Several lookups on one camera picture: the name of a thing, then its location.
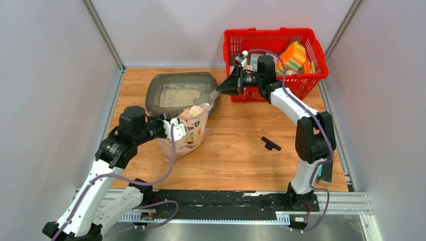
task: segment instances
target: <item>wooden table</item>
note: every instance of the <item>wooden table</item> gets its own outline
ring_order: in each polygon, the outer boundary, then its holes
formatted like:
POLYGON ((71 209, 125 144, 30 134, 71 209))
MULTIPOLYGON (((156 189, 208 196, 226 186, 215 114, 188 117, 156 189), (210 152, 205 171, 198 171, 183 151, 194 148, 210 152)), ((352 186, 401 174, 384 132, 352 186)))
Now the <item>wooden table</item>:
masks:
MULTIPOLYGON (((224 68, 133 68, 127 69, 110 130, 118 125, 119 116, 129 105, 145 107, 145 96, 151 80, 160 73, 210 72, 221 83, 226 78, 224 68)), ((324 110, 318 88, 304 102, 319 111, 324 110)), ((170 176, 157 189, 205 190, 287 190, 293 178, 298 156, 294 148, 296 128, 278 108, 268 103, 233 103, 222 95, 207 128, 212 133, 204 143, 176 161, 170 176), (281 151, 264 148, 265 136, 282 147, 281 151)), ((348 191, 342 166, 335 153, 333 183, 330 191, 348 191)), ((156 140, 138 148, 123 172, 123 176, 144 181, 156 181, 168 170, 156 140)), ((125 188, 127 183, 116 181, 112 188, 125 188)))

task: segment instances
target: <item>wooden tabletop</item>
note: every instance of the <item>wooden tabletop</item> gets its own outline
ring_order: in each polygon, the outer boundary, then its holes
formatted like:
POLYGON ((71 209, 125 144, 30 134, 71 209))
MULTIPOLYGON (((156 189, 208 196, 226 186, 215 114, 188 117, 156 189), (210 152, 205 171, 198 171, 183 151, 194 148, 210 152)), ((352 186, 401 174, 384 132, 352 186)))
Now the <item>wooden tabletop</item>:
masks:
MULTIPOLYGON (((118 125, 127 106, 145 107, 151 80, 161 73, 210 72, 218 83, 226 78, 224 68, 131 68, 127 69, 110 130, 118 125)), ((318 111, 323 100, 315 88, 304 100, 318 111)), ((296 172, 298 156, 294 148, 296 128, 278 108, 264 103, 233 103, 222 95, 214 113, 208 118, 211 134, 204 143, 176 160, 170 176, 157 189, 257 190, 285 191, 296 172), (264 148, 262 136, 282 147, 281 151, 264 148)), ((163 161, 156 140, 140 145, 123 172, 130 179, 147 182, 160 179, 170 164, 163 161)), ((117 180, 112 188, 125 188, 117 180)), ((348 191, 342 166, 335 152, 333 183, 330 191, 348 191)))

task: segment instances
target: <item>gray plastic container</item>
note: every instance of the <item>gray plastic container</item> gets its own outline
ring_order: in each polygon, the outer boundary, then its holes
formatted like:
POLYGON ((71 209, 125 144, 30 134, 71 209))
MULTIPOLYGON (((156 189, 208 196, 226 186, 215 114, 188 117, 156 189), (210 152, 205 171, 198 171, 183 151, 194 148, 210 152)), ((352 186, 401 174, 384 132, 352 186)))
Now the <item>gray plastic container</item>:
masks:
MULTIPOLYGON (((145 106, 151 115, 178 116, 205 94, 216 89, 218 83, 208 72, 159 74, 148 87, 145 106)), ((209 114, 213 113, 216 99, 209 114)))

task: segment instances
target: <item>red plastic basket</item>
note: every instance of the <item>red plastic basket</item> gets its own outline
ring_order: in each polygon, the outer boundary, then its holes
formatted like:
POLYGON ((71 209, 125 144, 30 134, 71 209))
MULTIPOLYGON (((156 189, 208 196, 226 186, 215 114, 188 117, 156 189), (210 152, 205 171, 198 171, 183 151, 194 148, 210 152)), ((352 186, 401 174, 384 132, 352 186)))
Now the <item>red plastic basket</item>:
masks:
MULTIPOLYGON (((227 66, 228 76, 230 74, 229 62, 233 54, 251 49, 266 49, 280 54, 292 40, 297 40, 305 46, 306 58, 313 62, 315 67, 315 74, 285 76, 287 86, 298 98, 304 99, 320 80, 327 78, 329 75, 323 49, 315 38, 312 29, 233 29, 226 30, 224 36, 224 61, 227 66)), ((265 99, 259 95, 257 88, 244 88, 244 93, 242 95, 232 95, 231 101, 260 102, 265 101, 265 99)))

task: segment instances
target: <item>gray floor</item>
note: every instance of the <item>gray floor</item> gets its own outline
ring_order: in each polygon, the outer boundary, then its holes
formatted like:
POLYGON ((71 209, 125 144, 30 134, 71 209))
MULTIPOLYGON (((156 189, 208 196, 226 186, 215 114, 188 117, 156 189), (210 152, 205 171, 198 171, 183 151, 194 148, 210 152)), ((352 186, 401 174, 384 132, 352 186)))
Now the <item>gray floor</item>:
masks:
MULTIPOLYGON (((318 216, 311 216, 313 225, 318 216)), ((131 223, 117 223, 110 232, 115 232, 131 223)), ((131 230, 105 238, 104 240, 126 241, 213 241, 213 240, 327 240, 359 241, 366 240, 357 215, 327 215, 320 226, 312 232, 297 234, 287 227, 277 225, 236 225, 236 224, 178 224, 169 223, 146 231, 131 230)))

